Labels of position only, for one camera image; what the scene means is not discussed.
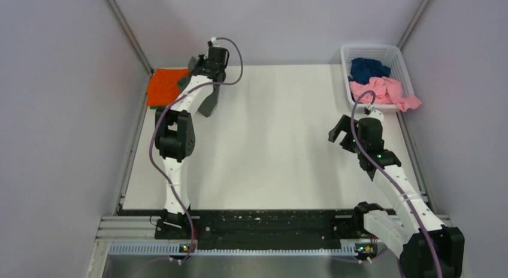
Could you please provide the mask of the grey t-shirt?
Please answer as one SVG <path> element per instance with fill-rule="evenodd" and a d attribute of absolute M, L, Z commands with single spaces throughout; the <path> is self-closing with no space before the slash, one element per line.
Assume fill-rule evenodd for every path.
<path fill-rule="evenodd" d="M 177 81 L 177 87 L 180 92 L 183 92 L 187 88 L 188 84 L 190 83 L 192 71 L 196 67 L 197 63 L 198 63 L 198 59 L 195 58 L 194 56 L 192 56 L 189 59 L 189 62 L 188 62 L 189 74 Z M 217 105 L 218 94 L 219 94 L 219 90 L 217 89 L 218 87 L 219 87 L 218 84 L 213 85 L 212 94 L 210 94 L 208 97 L 206 97 L 206 99 L 203 100 L 202 104 L 198 108 L 198 112 L 201 113 L 205 117 L 210 117 L 214 108 Z"/>

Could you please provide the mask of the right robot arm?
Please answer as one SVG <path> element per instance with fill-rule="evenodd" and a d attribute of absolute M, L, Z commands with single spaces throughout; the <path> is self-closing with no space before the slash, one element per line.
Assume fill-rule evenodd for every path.
<path fill-rule="evenodd" d="M 385 148 L 383 118 L 379 111 L 358 120 L 344 114 L 328 134 L 333 143 L 345 133 L 341 147 L 357 155 L 359 166 L 399 218 L 395 222 L 380 205 L 361 202 L 353 210 L 351 229 L 358 237 L 381 239 L 397 257 L 404 277 L 461 277 L 465 237 L 430 209 L 399 158 Z"/>

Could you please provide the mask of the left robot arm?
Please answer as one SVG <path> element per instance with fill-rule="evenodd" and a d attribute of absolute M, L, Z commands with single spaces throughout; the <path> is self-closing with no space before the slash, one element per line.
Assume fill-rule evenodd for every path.
<path fill-rule="evenodd" d="M 177 82 L 180 95 L 168 108 L 158 107 L 155 114 L 153 143 L 162 158 L 166 197 L 161 216 L 178 238 L 191 234 L 191 203 L 183 178 L 184 160 L 196 145 L 192 117 L 201 111 L 208 117 L 217 103 L 218 87 L 226 78 L 229 51 L 210 46 L 204 55 L 191 58 L 189 74 Z"/>

